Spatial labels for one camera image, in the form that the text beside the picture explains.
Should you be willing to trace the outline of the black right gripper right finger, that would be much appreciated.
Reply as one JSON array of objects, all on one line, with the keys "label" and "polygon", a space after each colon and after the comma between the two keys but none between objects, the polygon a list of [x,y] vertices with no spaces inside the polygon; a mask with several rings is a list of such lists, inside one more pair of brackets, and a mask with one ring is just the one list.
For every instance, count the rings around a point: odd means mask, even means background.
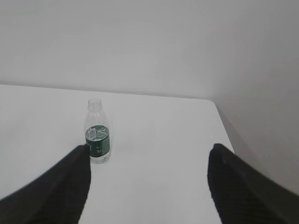
[{"label": "black right gripper right finger", "polygon": [[222,144],[209,153],[207,182],[223,224],[297,224],[299,196]]}]

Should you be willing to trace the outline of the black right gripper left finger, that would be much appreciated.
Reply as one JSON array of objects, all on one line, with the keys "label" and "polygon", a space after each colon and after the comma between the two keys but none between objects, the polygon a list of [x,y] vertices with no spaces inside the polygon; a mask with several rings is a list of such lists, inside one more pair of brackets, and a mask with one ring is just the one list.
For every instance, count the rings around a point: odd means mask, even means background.
[{"label": "black right gripper left finger", "polygon": [[77,224],[91,184],[89,146],[79,145],[28,185],[0,201],[2,224]]}]

